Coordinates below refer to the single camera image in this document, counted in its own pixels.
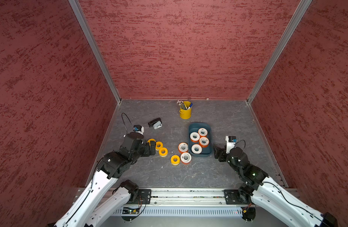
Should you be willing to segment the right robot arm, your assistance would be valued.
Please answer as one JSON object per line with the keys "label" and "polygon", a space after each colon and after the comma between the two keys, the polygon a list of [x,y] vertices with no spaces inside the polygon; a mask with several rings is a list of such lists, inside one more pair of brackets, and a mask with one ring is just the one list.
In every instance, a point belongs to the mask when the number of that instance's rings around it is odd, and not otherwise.
{"label": "right robot arm", "polygon": [[226,162],[243,181],[238,189],[241,202],[262,207],[289,227],[338,226],[335,216],[306,205],[277,184],[265,171],[251,164],[240,147],[234,147],[227,153],[224,148],[215,146],[214,155],[219,162]]}

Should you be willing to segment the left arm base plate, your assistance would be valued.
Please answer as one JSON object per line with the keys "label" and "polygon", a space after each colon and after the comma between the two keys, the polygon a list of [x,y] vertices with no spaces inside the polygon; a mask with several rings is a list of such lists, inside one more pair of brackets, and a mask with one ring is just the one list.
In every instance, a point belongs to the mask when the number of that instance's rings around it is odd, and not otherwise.
{"label": "left arm base plate", "polygon": [[133,203],[138,205],[140,200],[143,200],[144,204],[150,204],[151,195],[152,195],[151,189],[138,189],[138,194],[136,198],[134,199]]}

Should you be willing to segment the orange tape roll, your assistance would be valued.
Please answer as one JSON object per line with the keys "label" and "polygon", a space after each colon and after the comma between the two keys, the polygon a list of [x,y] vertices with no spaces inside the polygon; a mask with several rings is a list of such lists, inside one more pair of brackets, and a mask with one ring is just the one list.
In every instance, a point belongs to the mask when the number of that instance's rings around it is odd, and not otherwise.
{"label": "orange tape roll", "polygon": [[202,147],[199,144],[193,144],[191,147],[191,151],[193,154],[201,154],[202,153]]}
{"label": "orange tape roll", "polygon": [[190,141],[193,143],[197,143],[200,140],[200,135],[197,132],[192,132],[190,134]]}
{"label": "orange tape roll", "polygon": [[189,150],[189,146],[187,143],[185,142],[182,142],[178,145],[178,151],[182,154],[182,153],[185,153],[185,152],[188,152]]}
{"label": "orange tape roll", "polygon": [[198,134],[200,137],[207,137],[208,136],[208,130],[206,128],[199,128]]}
{"label": "orange tape roll", "polygon": [[210,144],[210,140],[207,137],[201,137],[199,139],[199,144],[202,148],[206,148]]}
{"label": "orange tape roll", "polygon": [[181,162],[185,165],[189,164],[192,160],[192,156],[188,152],[183,152],[181,154]]}

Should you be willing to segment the orange tape roll top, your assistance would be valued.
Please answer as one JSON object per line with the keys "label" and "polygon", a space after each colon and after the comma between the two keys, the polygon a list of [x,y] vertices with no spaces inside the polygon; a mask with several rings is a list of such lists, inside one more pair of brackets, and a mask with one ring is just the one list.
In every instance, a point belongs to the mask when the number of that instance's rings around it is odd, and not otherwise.
{"label": "orange tape roll top", "polygon": [[208,136],[208,130],[206,128],[199,128],[198,134],[200,137],[207,137]]}

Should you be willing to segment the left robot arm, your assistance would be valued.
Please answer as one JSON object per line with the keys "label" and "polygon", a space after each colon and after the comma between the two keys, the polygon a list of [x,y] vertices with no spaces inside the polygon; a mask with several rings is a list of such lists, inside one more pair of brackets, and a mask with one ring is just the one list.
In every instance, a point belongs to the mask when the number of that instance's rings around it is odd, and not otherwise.
{"label": "left robot arm", "polygon": [[155,153],[155,141],[144,142],[139,132],[127,134],[119,150],[104,155],[99,161],[90,183],[68,212],[49,226],[99,227],[123,205],[131,202],[141,205],[143,197],[139,195],[139,187],[130,180],[122,182],[105,202],[100,201],[138,158]]}

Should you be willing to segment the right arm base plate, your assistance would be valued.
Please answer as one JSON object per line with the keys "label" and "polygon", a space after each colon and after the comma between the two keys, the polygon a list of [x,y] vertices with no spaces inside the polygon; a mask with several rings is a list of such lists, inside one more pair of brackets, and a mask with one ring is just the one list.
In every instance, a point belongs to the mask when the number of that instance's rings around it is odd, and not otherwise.
{"label": "right arm base plate", "polygon": [[241,190],[225,189],[224,198],[227,205],[248,205],[249,202]]}

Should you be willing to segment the orange tape roll bottom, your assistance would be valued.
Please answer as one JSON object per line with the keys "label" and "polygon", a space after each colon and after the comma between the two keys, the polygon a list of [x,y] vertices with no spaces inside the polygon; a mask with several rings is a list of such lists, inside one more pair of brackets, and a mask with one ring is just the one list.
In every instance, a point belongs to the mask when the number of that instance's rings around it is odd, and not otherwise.
{"label": "orange tape roll bottom", "polygon": [[181,154],[181,162],[185,165],[189,164],[192,160],[192,156],[188,152],[183,152]]}

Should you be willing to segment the teal storage box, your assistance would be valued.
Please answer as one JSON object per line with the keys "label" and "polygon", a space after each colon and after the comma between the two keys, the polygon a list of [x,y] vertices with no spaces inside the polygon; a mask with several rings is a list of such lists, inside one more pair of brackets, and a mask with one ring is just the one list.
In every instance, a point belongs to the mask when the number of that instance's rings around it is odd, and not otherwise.
{"label": "teal storage box", "polygon": [[211,127],[206,123],[194,122],[188,127],[189,153],[195,157],[208,157],[213,152]]}

